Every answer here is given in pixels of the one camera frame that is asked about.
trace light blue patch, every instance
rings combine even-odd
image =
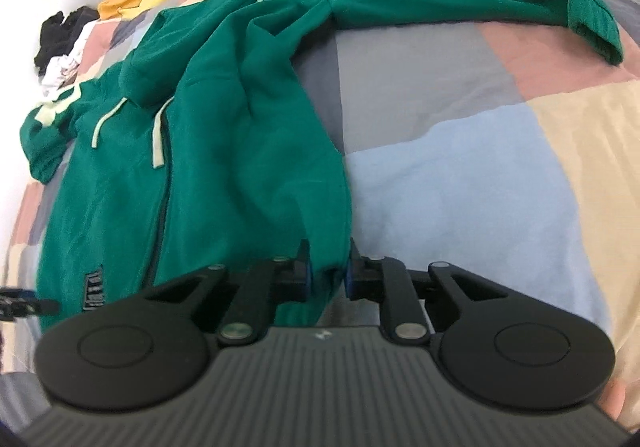
[[[577,202],[525,104],[447,120],[345,161],[361,253],[417,270],[450,261],[610,331]]]

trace green hoodie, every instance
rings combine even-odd
[[[281,305],[276,322],[314,323],[348,256],[350,195],[290,59],[327,22],[464,20],[568,26],[622,61],[602,0],[205,0],[160,12],[123,62],[22,127],[43,183],[75,140],[37,282],[62,312],[43,326],[204,265],[295,255],[303,237],[313,297]]]

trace drawstring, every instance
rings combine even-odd
[[[164,166],[164,151],[162,150],[162,113],[172,100],[174,100],[173,97],[166,101],[154,117],[154,128],[151,134],[154,169]],[[123,97],[122,100],[118,104],[116,104],[116,106],[110,112],[105,113],[100,117],[98,123],[95,124],[94,137],[91,139],[92,148],[95,149],[98,147],[98,135],[100,135],[100,129],[102,125],[111,117],[113,117],[126,101],[127,98]]]
[[[156,113],[156,118],[154,119],[154,130],[152,132],[154,169],[164,166],[164,151],[162,150],[162,113],[172,100],[174,100],[173,97],[171,97],[162,105],[162,107],[158,110],[158,113]]]
[[[111,117],[113,117],[125,102],[127,102],[127,98],[123,97],[122,100],[118,104],[116,104],[115,108],[113,108],[110,112],[105,113],[103,116],[100,117],[100,120],[98,120],[98,123],[95,124],[94,138],[91,139],[92,148],[95,149],[98,147],[98,135],[100,134],[100,128],[102,127],[102,125]]]

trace zipper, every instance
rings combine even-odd
[[[171,154],[171,138],[169,135],[169,123],[166,119],[166,115],[163,113],[162,126],[160,130],[162,132],[162,151],[164,153],[164,166],[166,167],[166,185],[164,186],[164,194],[162,195],[162,202],[160,204],[160,214],[158,217],[158,226],[156,228],[156,239],[154,240],[154,248],[151,253],[151,259],[146,267],[145,275],[142,278],[142,284],[140,289],[144,290],[150,286],[153,286],[156,280],[156,273],[158,273],[158,263],[160,262],[160,252],[162,250],[162,241],[164,240],[164,227],[166,223],[166,211],[169,207],[169,194],[171,193],[171,180],[172,180],[172,154]]]

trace metal pin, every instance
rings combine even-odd
[[[396,335],[401,339],[421,339],[427,335],[427,328],[415,322],[404,322],[396,326]]]
[[[233,341],[240,341],[242,339],[247,338],[254,332],[254,329],[251,328],[246,323],[243,322],[232,322],[231,324],[227,324],[220,334],[225,338]]]

